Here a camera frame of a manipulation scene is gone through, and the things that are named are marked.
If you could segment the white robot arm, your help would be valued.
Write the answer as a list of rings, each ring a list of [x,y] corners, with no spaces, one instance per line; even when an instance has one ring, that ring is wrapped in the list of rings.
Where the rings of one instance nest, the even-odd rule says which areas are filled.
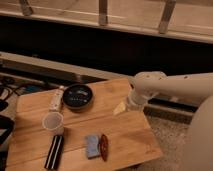
[[[163,72],[140,72],[129,79],[126,100],[113,111],[143,110],[158,94],[201,103],[188,129],[179,171],[213,171],[213,73],[167,76]]]

